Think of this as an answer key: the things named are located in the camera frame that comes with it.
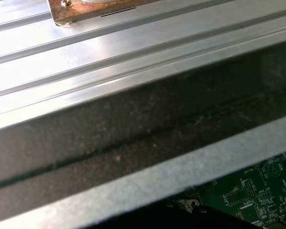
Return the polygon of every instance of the reflective metal surface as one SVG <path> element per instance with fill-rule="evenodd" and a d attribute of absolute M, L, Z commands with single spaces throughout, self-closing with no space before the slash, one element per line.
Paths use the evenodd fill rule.
<path fill-rule="evenodd" d="M 2 221 L 0 229 L 82 228 L 282 152 L 286 117 Z"/>
<path fill-rule="evenodd" d="M 0 1 L 0 129 L 286 41 L 286 0 L 162 0 L 56 27 Z"/>

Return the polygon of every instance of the metal edge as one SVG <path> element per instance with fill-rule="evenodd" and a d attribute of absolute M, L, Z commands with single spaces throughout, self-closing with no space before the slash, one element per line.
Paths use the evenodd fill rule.
<path fill-rule="evenodd" d="M 133 73 L 122 78 L 111 80 L 109 82 L 92 85 L 91 87 L 84 88 L 79 91 L 60 95 L 52 99 L 44 100 L 43 102 L 24 106 L 20 109 L 15 109 L 0 114 L 0 129 L 63 108 L 74 106 L 91 99 L 96 99 L 98 97 L 118 92 L 126 88 L 148 83 L 153 80 L 158 80 L 173 74 L 188 71 L 199 66 L 231 58 L 284 41 L 286 41 L 286 30 L 278 31 L 276 33 L 265 35 L 250 41 L 243 41 L 242 43 L 233 44 L 231 46 L 219 48 L 217 50 L 209 50 L 205 53 L 201 53 L 200 55 L 186 56 L 178 61 L 175 60 L 174 62 L 155 66 L 151 69 Z"/>
<path fill-rule="evenodd" d="M 80 228 L 286 152 L 286 117 L 0 222 L 0 229 Z"/>

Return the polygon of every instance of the groove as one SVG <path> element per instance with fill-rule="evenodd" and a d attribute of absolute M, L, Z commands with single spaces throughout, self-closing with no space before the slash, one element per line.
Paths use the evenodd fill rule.
<path fill-rule="evenodd" d="M 51 19 L 51 13 L 50 12 L 39 13 L 39 14 L 35 14 L 33 16 L 21 18 L 18 20 L 5 22 L 5 23 L 0 24 L 0 32 L 4 31 L 4 30 L 14 29 L 14 28 L 24 26 L 24 25 L 36 23 L 39 21 L 44 21 L 47 19 Z"/>
<path fill-rule="evenodd" d="M 110 67 L 118 63 L 122 63 L 122 62 L 129 61 L 135 58 L 147 56 L 151 53 L 160 52 L 160 51 L 178 47 L 178 46 L 190 43 L 190 42 L 207 39 L 207 38 L 214 37 L 214 36 L 227 33 L 230 31 L 236 31 L 236 30 L 242 29 L 243 27 L 256 25 L 256 24 L 270 21 L 272 19 L 276 19 L 282 16 L 286 16 L 286 10 L 282 12 L 269 14 L 269 15 L 266 15 L 260 18 L 254 18 L 248 21 L 239 22 L 233 25 L 224 26 L 221 28 L 214 29 L 212 31 L 206 31 L 206 32 L 202 32 L 202 33 L 195 34 L 192 36 L 184 37 L 178 40 L 154 45 L 154 46 L 151 46 L 145 49 L 137 50 L 134 52 L 129 52 L 129 53 L 119 55 L 116 57 L 112 57 L 112 58 L 108 58 L 106 60 L 102 60 L 99 62 L 94 62 L 94 63 L 87 64 L 84 66 L 80 66 L 72 70 L 64 71 L 64 72 L 57 73 L 57 74 L 54 74 L 54 75 L 51 75 L 51 76 L 48 76 L 42 79 L 38 79 L 34 82 L 25 83 L 23 85 L 15 86 L 13 88 L 0 91 L 0 96 L 14 93 L 14 92 L 21 91 L 21 90 L 25 90 L 25 89 L 35 87 L 41 84 L 50 83 L 50 82 L 61 80 L 61 79 L 67 79 L 70 77 L 74 77 L 75 75 L 83 74 L 85 72 L 90 72 L 92 70 L 95 71 L 101 68 Z"/>
<path fill-rule="evenodd" d="M 55 164 L 43 166 L 43 167 L 31 170 L 27 173 L 10 177 L 8 179 L 0 181 L 0 188 L 4 188 L 7 186 L 16 184 L 18 182 L 24 181 L 24 180 L 29 179 L 29 178 L 37 177 L 37 176 L 43 175 L 45 173 L 49 173 L 49 172 L 52 172 L 54 170 L 61 169 L 63 167 L 70 166 L 72 164 L 80 163 L 82 161 L 85 161 L 87 159 L 90 159 L 90 158 L 93 158 L 93 157 L 96 157 L 96 156 L 99 156 L 102 154 L 107 154 L 107 153 L 109 153 L 115 149 L 121 148 L 123 146 L 131 145 L 131 144 L 135 144 L 136 142 L 143 141 L 143 140 L 149 138 L 150 136 L 161 135 L 161 134 L 164 134 L 165 132 L 172 131 L 177 127 L 195 124 L 197 122 L 197 118 L 201 117 L 202 114 L 204 115 L 204 117 L 219 117 L 221 115 L 229 114 L 229 113 L 233 112 L 234 110 L 231 110 L 231 107 L 236 109 L 237 107 L 241 107 L 244 105 L 256 104 L 261 100 L 262 97 L 265 98 L 267 96 L 270 96 L 270 97 L 276 96 L 278 94 L 281 94 L 282 92 L 286 92 L 286 87 L 283 89 L 264 92 L 261 94 L 256 94 L 256 95 L 251 95 L 251 96 L 249 95 L 249 96 L 244 97 L 244 98 L 239 98 L 238 101 L 235 101 L 235 98 L 234 98 L 234 100 L 222 102 L 222 103 L 218 104 L 218 106 L 216 106 L 216 107 L 212 107 L 212 108 L 208 107 L 208 108 L 206 108 L 204 110 L 200 110 L 198 112 L 193 112 L 190 114 L 180 116 L 178 118 L 166 121 L 165 123 L 163 123 L 162 127 L 160 127 L 160 128 L 154 129 L 154 130 L 149 131 L 149 132 L 137 134 L 136 136 L 132 137 L 131 139 L 125 139 L 125 140 L 117 142 L 113 145 L 103 147 L 102 149 L 98 149 L 98 150 L 91 151 L 91 152 L 86 152 L 83 156 L 68 158 L 68 159 L 59 161 Z"/>
<path fill-rule="evenodd" d="M 60 39 L 57 41 L 41 44 L 41 45 L 38 45 L 35 47 L 31 47 L 28 49 L 24 49 L 24 50 L 20 50 L 17 52 L 13 52 L 13 53 L 9 53 L 9 54 L 0 56 L 0 63 L 13 61 L 13 60 L 16 60 L 19 58 L 31 56 L 34 54 L 46 52 L 46 51 L 49 51 L 52 49 L 57 49 L 57 48 L 67 46 L 70 44 L 79 43 L 79 42 L 86 41 L 89 39 L 93 39 L 96 37 L 104 36 L 104 35 L 107 35 L 110 33 L 118 32 L 118 31 L 122 31 L 122 30 L 126 30 L 126 29 L 131 29 L 133 27 L 145 25 L 145 24 L 152 23 L 155 21 L 164 20 L 164 19 L 167 19 L 170 17 L 179 16 L 179 15 L 194 12 L 197 10 L 203 10 L 203 9 L 206 9 L 206 8 L 209 8 L 212 6 L 216 6 L 216 5 L 220 5 L 220 4 L 224 4 L 224 3 L 228 3 L 228 2 L 232 2 L 232 1 L 235 1 L 235 0 L 211 0 L 211 1 L 207 1 L 207 2 L 200 2 L 200 3 L 194 4 L 194 5 L 181 7 L 179 9 L 174 9 L 171 11 L 158 13 L 156 15 L 150 15 L 150 16 L 147 16 L 143 19 L 137 18 L 137 19 L 134 19 L 131 21 L 125 21 L 125 22 L 122 22 L 122 23 L 117 24 L 117 25 L 112 25 L 112 26 L 100 28 L 97 30 L 84 32 L 82 34 L 77 34 L 77 35 L 70 36 L 67 38 L 63 38 L 63 39 Z M 51 14 L 50 13 L 48 13 L 48 14 L 49 15 L 44 16 L 43 20 L 51 18 Z"/>

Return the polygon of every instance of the green circuit board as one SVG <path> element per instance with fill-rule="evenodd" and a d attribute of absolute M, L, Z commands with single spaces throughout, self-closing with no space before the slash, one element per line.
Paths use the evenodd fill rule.
<path fill-rule="evenodd" d="M 257 226 L 286 219 L 286 170 L 273 157 L 204 186 L 191 188 L 180 199 L 195 199 Z"/>

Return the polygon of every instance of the metal rail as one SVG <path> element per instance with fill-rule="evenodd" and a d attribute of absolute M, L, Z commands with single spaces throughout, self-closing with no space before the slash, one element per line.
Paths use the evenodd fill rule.
<path fill-rule="evenodd" d="M 4 220 L 0 229 L 82 228 L 282 152 L 286 152 L 286 117 Z"/>

